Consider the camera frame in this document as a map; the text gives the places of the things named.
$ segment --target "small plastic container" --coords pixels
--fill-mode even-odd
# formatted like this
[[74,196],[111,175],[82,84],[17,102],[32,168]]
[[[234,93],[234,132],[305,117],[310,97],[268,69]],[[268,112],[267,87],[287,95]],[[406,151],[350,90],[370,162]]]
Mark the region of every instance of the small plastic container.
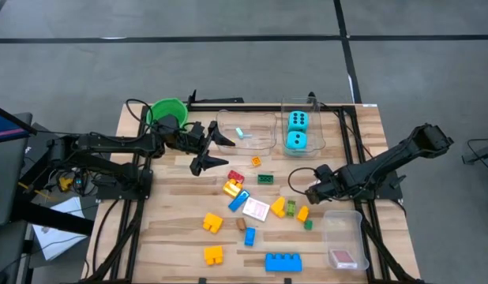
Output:
[[[218,145],[229,155],[270,155],[276,146],[277,117],[273,113],[243,113],[220,110],[216,115],[220,133],[234,141],[234,147]],[[239,138],[239,128],[244,138]]]
[[[292,149],[287,146],[288,118],[292,111],[302,111],[309,116],[309,127],[305,131],[307,145],[303,149]],[[283,152],[294,157],[315,156],[325,147],[321,125],[320,106],[314,97],[286,98],[281,102],[281,123],[283,130]]]
[[362,215],[358,211],[328,210],[323,216],[328,265],[335,269],[362,271],[369,260],[363,252]]

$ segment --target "blue die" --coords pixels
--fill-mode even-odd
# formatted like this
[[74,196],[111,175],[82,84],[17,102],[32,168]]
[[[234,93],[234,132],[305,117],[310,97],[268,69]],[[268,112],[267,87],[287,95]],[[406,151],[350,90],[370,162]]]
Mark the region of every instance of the blue die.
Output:
[[309,115],[303,111],[292,111],[288,118],[288,132],[300,131],[305,133],[309,127]]
[[305,149],[307,146],[307,135],[299,131],[291,131],[286,138],[286,148]]

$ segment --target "transparent bin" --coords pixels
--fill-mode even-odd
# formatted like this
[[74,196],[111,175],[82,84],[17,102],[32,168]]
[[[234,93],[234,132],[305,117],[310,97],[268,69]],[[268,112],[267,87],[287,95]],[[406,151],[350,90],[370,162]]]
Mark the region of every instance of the transparent bin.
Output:
[[323,216],[328,265],[335,269],[362,271],[368,268],[361,231],[362,215],[357,211],[328,210]]
[[[216,115],[221,134],[235,142],[234,147],[218,145],[220,151],[229,155],[270,155],[276,146],[277,118],[273,113],[243,113],[220,110]],[[236,128],[244,135],[240,139]]]
[[[287,146],[289,117],[292,111],[303,111],[309,117],[309,127],[305,131],[307,135],[307,145],[303,149],[293,149]],[[283,130],[283,149],[284,154],[289,156],[309,157],[315,156],[325,147],[323,130],[321,124],[320,106],[316,98],[286,98],[281,102],[281,123]]]

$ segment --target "white card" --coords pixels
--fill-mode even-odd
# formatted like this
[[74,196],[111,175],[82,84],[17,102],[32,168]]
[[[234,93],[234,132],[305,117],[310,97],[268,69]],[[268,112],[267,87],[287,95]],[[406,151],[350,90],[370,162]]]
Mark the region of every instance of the white card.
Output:
[[268,210],[270,205],[263,203],[261,201],[255,200],[251,197],[248,197],[244,208],[242,209],[242,213],[258,219],[262,222],[265,222],[267,218]]

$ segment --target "wooden table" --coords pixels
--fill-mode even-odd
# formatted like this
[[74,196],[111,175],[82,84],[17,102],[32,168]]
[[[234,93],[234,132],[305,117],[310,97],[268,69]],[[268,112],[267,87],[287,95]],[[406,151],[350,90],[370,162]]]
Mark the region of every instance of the wooden table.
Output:
[[[387,149],[384,130],[378,108],[375,106],[356,105],[358,123],[362,140],[373,155]],[[136,114],[141,106],[133,106]],[[320,155],[310,159],[292,158],[283,155],[280,113],[277,125],[277,145],[272,154],[262,156],[260,167],[251,166],[249,156],[223,155],[216,145],[211,145],[211,155],[221,157],[230,163],[202,172],[200,177],[190,173],[189,165],[193,155],[168,149],[161,159],[154,159],[152,170],[155,179],[151,197],[145,204],[141,224],[141,236],[137,249],[137,258],[133,282],[198,282],[200,277],[208,282],[276,282],[283,283],[284,278],[292,278],[293,283],[366,283],[364,271],[337,271],[328,268],[326,252],[322,237],[321,220],[327,210],[354,209],[352,202],[331,202],[311,205],[307,198],[290,190],[287,176],[300,166],[316,167],[327,163],[333,169],[346,164],[343,142],[338,118],[330,112],[322,115],[323,134],[326,146]],[[207,126],[216,120],[216,112],[191,112],[189,121],[202,121]],[[118,136],[136,136],[138,122],[123,107],[118,124]],[[358,161],[354,146],[352,153]],[[131,160],[131,155],[112,155],[117,163]],[[279,219],[269,212],[265,222],[244,217],[247,226],[256,227],[257,235],[253,247],[244,246],[244,234],[235,225],[237,218],[243,217],[242,208],[235,213],[227,205],[231,198],[223,194],[222,186],[227,181],[229,170],[236,170],[246,177],[244,188],[253,198],[272,204],[278,196],[294,199],[297,208],[306,205],[310,208],[310,219],[313,220],[313,231],[305,231],[296,219]],[[258,185],[257,175],[270,173],[274,175],[274,185]],[[310,171],[299,171],[295,174],[294,186],[305,187],[314,181]],[[92,239],[88,250],[88,261],[93,253],[96,231],[102,217],[112,201],[102,202],[95,220]],[[118,225],[122,213],[120,201],[110,213],[103,227],[97,252],[97,263],[103,262],[116,242]],[[222,229],[211,234],[202,228],[202,220],[207,212],[224,219]],[[404,213],[393,203],[386,200],[377,201],[377,212],[385,244],[397,261],[413,277],[419,277],[411,239],[407,229]],[[223,264],[207,266],[204,261],[204,247],[222,245]],[[373,263],[376,277],[379,262],[375,248]],[[119,276],[125,274],[128,247],[123,250]],[[298,252],[302,258],[302,273],[267,273],[264,259],[267,252]]]

